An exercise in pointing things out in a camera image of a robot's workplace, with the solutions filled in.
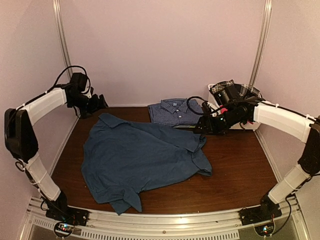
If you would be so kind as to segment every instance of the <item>white wall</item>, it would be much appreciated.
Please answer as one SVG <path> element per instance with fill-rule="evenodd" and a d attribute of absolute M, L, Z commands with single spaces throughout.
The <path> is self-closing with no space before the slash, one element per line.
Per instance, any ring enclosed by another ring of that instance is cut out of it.
<path fill-rule="evenodd" d="M 320 115 L 320 2 L 274 0 L 270 31 L 256 87 L 274 103 Z M 301 157 L 304 144 L 267 126 L 260 131 L 284 176 Z M 320 235 L 320 177 L 297 193 L 313 240 Z"/>
<path fill-rule="evenodd" d="M 71 62 L 88 70 L 111 106 L 208 96 L 248 83 L 265 1 L 68 0 L 61 12 Z"/>
<path fill-rule="evenodd" d="M 0 2 L 0 126 L 4 113 L 52 86 L 64 69 L 52 0 Z M 76 118 L 61 107 L 35 126 L 39 152 L 49 170 Z M 0 239 L 16 239 L 35 191 L 18 171 L 0 137 Z"/>

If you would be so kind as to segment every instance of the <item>unfolded shirt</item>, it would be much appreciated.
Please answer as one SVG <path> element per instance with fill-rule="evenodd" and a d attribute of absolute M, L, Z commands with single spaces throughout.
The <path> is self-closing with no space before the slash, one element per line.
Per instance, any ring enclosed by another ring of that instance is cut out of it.
<path fill-rule="evenodd" d="M 203 113 L 196 100 L 189 101 L 190 107 L 197 113 Z M 187 106 L 186 98 L 161 100 L 148 106 L 152 123 L 175 127 L 179 125 L 196 125 L 200 115 L 193 113 Z"/>
<path fill-rule="evenodd" d="M 84 144 L 84 180 L 99 204 L 121 214 L 142 211 L 138 193 L 212 175 L 201 148 L 206 138 L 154 123 L 130 122 L 104 113 Z"/>

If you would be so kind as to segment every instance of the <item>shirt collar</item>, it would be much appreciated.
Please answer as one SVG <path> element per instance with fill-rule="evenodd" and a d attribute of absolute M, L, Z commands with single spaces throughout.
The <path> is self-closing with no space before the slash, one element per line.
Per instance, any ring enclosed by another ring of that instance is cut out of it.
<path fill-rule="evenodd" d="M 182 102 L 182 104 L 180 106 L 178 106 L 178 105 L 177 106 L 173 106 L 172 104 L 175 102 L 174 100 L 172 100 L 172 101 L 171 100 L 170 101 L 161 100 L 160 105 L 161 105 L 162 108 L 166 109 L 169 113 L 172 113 L 172 114 L 174 112 L 176 112 L 177 110 L 186 113 L 187 110 L 188 110 L 187 99 L 177 99 L 176 101 L 179 102 L 179 103 Z"/>

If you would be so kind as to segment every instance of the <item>dark blue shirt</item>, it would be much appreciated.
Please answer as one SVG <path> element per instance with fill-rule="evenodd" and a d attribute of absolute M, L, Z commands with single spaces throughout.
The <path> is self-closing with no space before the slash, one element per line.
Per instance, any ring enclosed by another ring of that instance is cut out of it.
<path fill-rule="evenodd" d="M 190 107 L 197 113 L 203 113 L 195 99 L 189 101 Z M 193 113 L 187 106 L 186 98 L 161 100 L 160 103 L 148 106 L 152 123 L 170 127 L 179 125 L 196 125 L 200 115 Z"/>
<path fill-rule="evenodd" d="M 205 142 L 191 131 L 104 113 L 83 146 L 81 170 L 97 203 L 110 203 L 118 214 L 131 206 L 141 212 L 141 191 L 179 183 L 196 173 L 212 175 L 201 150 Z"/>

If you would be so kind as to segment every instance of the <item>robotic arm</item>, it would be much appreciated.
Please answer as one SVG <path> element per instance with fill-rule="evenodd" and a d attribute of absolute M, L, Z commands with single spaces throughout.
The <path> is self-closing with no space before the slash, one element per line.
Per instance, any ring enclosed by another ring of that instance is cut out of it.
<path fill-rule="evenodd" d="M 261 198 L 260 206 L 239 211 L 243 225 L 281 216 L 279 203 L 320 171 L 320 119 L 304 116 L 258 97 L 245 99 L 233 85 L 214 94 L 214 98 L 222 107 L 213 109 L 212 104 L 205 101 L 202 104 L 204 115 L 199 119 L 195 133 L 219 135 L 236 123 L 245 124 L 249 121 L 272 126 L 305 143 L 297 164 Z"/>
<path fill-rule="evenodd" d="M 88 118 L 108 105 L 103 95 L 93 94 L 87 74 L 73 73 L 67 84 L 54 85 L 48 91 L 4 114 L 5 146 L 17 160 L 17 168 L 25 172 L 31 184 L 47 204 L 46 216 L 69 224 L 86 225 L 88 211 L 68 207 L 66 195 L 54 183 L 42 164 L 33 126 L 54 109 L 67 104 L 79 109 L 79 118 Z"/>

